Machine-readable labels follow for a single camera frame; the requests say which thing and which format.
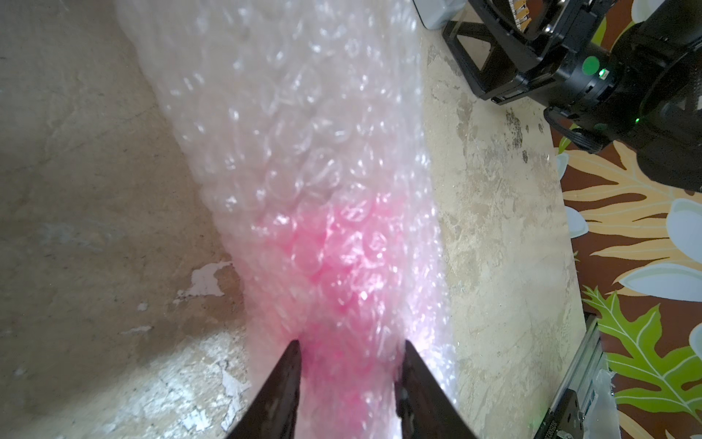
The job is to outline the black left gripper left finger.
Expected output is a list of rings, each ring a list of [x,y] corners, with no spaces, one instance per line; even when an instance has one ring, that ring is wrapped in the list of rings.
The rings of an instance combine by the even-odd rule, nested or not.
[[[227,439],[292,439],[300,403],[302,351],[291,341]]]

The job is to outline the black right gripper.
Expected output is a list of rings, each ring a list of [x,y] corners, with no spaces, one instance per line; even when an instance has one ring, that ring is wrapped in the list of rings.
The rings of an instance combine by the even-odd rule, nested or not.
[[[530,98],[579,126],[634,125],[634,73],[593,41],[614,2],[528,1],[525,32],[508,1],[469,5],[482,22],[451,21],[442,36],[475,96]]]

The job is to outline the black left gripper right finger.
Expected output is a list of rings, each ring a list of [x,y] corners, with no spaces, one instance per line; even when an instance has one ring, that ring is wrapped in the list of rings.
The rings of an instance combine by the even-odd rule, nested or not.
[[[409,340],[394,393],[402,438],[477,439]]]

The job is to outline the pink plastic wine glass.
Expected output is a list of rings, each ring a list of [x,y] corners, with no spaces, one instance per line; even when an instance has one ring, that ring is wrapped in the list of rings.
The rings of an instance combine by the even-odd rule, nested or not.
[[[453,381],[440,232],[431,201],[367,191],[255,225],[235,261],[250,375],[262,386],[292,341],[302,353],[299,438],[397,438],[394,382],[410,341]]]

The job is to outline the clear bubble wrap sheet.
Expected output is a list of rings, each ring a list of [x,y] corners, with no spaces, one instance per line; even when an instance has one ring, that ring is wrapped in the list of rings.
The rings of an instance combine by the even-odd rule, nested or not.
[[[431,201],[453,348],[453,381],[438,382],[453,393],[413,3],[120,1],[116,12],[235,270],[255,225],[301,204],[360,191]]]

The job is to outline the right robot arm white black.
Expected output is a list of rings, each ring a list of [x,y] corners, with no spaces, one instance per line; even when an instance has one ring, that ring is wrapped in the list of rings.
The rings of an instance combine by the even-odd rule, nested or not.
[[[530,98],[579,149],[630,146],[649,179],[701,189],[701,5],[665,1],[603,49],[593,37],[609,1],[547,1],[535,19],[513,1],[475,1],[477,22],[442,36],[473,93]]]

